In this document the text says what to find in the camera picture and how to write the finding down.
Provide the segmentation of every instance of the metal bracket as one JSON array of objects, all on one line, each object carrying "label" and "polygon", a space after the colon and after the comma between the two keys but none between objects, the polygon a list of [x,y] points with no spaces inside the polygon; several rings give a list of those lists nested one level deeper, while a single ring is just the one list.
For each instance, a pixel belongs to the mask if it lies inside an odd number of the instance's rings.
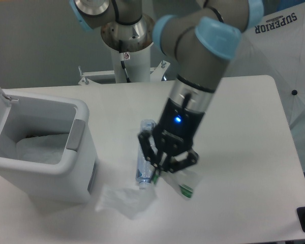
[{"label": "metal bracket", "polygon": [[85,84],[88,85],[89,82],[87,80],[87,77],[83,74],[80,66],[78,66],[78,70],[79,70],[80,79],[82,80],[82,82],[85,82]]}]

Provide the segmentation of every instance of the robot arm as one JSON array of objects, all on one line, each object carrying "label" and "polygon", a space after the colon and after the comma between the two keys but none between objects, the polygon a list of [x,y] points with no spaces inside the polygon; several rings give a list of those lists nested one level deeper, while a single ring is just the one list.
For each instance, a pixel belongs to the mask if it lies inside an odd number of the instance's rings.
[{"label": "robot arm", "polygon": [[114,21],[131,25],[137,23],[142,17],[141,0],[70,0],[69,3],[80,24],[87,26],[86,30]]},{"label": "robot arm", "polygon": [[[154,43],[176,59],[180,72],[152,136],[158,153],[150,147],[148,131],[138,138],[143,154],[159,171],[171,173],[198,161],[193,137],[223,74],[234,57],[240,32],[263,17],[262,0],[209,0],[204,8],[183,18],[164,16],[154,28]],[[187,152],[187,158],[175,156]]]}]

